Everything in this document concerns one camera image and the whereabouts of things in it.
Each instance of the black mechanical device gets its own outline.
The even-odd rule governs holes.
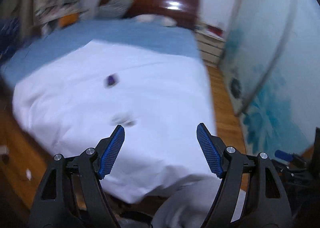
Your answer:
[[[212,136],[203,123],[197,138],[213,173],[222,179],[212,207],[201,228],[289,228],[292,215],[281,179],[266,153],[241,154]],[[109,138],[81,155],[57,154],[38,187],[29,219],[30,228],[119,228],[99,180],[111,172],[124,142],[124,128],[116,127]],[[243,173],[249,173],[248,190],[241,218],[231,222]],[[74,176],[81,181],[87,211],[79,211]]]

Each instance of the orange object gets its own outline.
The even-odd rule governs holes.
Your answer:
[[[59,18],[59,27],[65,27],[77,22],[78,17],[79,17],[79,13],[74,13],[74,14]]]

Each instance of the headboard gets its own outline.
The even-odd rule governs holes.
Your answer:
[[[99,6],[109,0],[100,0]],[[199,0],[134,0],[124,18],[141,14],[157,14],[172,17],[177,26],[194,30],[199,9]]]

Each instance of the gray pants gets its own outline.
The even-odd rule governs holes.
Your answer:
[[[185,186],[158,209],[153,228],[200,228],[218,192],[220,179],[210,178]],[[232,221],[240,218],[245,192],[240,190]]]

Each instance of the white blanket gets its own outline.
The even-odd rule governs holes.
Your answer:
[[[112,88],[106,78],[115,73]],[[196,138],[216,135],[205,67],[195,59],[91,41],[18,83],[13,112],[52,155],[81,154],[126,120],[125,141],[105,191],[127,203],[170,196],[210,172]]]

